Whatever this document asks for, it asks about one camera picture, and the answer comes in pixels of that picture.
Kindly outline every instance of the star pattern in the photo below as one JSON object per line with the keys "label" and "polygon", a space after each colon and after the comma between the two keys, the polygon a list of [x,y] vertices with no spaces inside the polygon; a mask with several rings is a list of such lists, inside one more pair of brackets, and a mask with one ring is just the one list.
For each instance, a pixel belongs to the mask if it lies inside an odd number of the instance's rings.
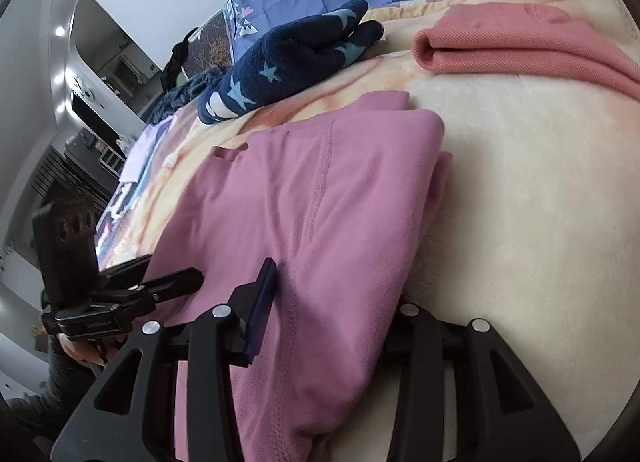
{"label": "star pattern", "polygon": [[255,102],[252,101],[250,98],[246,98],[244,95],[242,95],[242,90],[240,89],[240,81],[234,82],[233,74],[231,74],[231,80],[229,81],[229,84],[231,85],[231,88],[229,89],[228,92],[226,92],[226,95],[228,95],[234,101],[236,101],[238,103],[238,106],[240,106],[240,108],[242,108],[243,110],[246,110],[247,104],[255,104]]}
{"label": "star pattern", "polygon": [[262,66],[262,70],[260,70],[260,72],[258,72],[262,77],[266,77],[267,80],[269,81],[269,84],[271,84],[274,80],[277,80],[277,82],[282,82],[282,80],[276,75],[276,70],[278,69],[277,66],[274,66],[273,68],[270,68],[267,65],[267,61],[264,62],[263,66]]}
{"label": "star pattern", "polygon": [[322,14],[323,16],[337,16],[342,21],[342,28],[347,28],[347,21],[350,17],[357,17],[356,13],[349,8],[341,8],[338,10],[334,10],[333,12],[327,12]]}
{"label": "star pattern", "polygon": [[335,47],[335,49],[344,54],[343,68],[346,68],[358,59],[364,51],[364,47],[359,47],[353,43],[345,43],[344,47]]}

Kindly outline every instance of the fleece blanket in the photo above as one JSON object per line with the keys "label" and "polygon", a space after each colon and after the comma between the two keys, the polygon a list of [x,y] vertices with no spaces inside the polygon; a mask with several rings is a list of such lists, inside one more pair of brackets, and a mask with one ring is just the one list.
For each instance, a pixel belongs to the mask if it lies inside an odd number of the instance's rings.
{"label": "fleece blanket", "polygon": [[[103,265],[152,252],[185,185],[214,145],[341,108],[372,90],[406,90],[444,120],[455,157],[442,207],[418,250],[405,295],[436,317],[485,317],[530,369],[583,455],[620,414],[640,374],[640,104],[578,80],[433,76],[414,36],[453,4],[533,2],[586,21],[640,62],[621,0],[416,0],[369,12],[385,37],[369,59],[298,95],[215,126],[178,111],[147,187]],[[374,381],[334,437],[334,459],[386,460],[391,377]]]}

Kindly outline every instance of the red folded fabric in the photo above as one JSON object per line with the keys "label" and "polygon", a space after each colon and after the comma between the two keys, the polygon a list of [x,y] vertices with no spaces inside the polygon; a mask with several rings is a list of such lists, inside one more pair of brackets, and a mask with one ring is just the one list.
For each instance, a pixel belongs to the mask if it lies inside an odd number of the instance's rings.
{"label": "red folded fabric", "polygon": [[583,20],[548,5],[455,5],[416,34],[413,50],[436,74],[564,77],[640,100],[640,66]]}

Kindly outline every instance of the coral folded garment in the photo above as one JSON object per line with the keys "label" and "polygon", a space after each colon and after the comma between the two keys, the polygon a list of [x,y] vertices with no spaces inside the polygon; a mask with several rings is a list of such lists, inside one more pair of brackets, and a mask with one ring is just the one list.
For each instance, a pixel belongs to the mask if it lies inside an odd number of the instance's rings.
{"label": "coral folded garment", "polygon": [[[303,462],[356,403],[377,362],[418,244],[440,204],[451,155],[444,124],[372,92],[337,111],[215,147],[184,190],[147,279],[196,267],[202,288],[161,304],[167,325],[194,320],[280,270],[260,355],[232,367],[248,462]],[[186,452],[186,363],[178,371],[175,455]]]}
{"label": "coral folded garment", "polygon": [[640,66],[583,20],[548,5],[452,6],[416,34],[414,57],[436,74],[564,77],[640,100]]}

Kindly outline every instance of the pants leg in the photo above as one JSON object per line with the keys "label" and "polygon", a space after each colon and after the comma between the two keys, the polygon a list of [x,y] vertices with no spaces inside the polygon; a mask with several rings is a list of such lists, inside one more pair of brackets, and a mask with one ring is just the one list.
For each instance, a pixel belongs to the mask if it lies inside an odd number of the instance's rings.
{"label": "pants leg", "polygon": [[94,383],[95,376],[66,355],[56,337],[49,340],[49,384],[41,395],[8,402],[21,425],[33,436],[52,441],[60,434],[76,406]]}

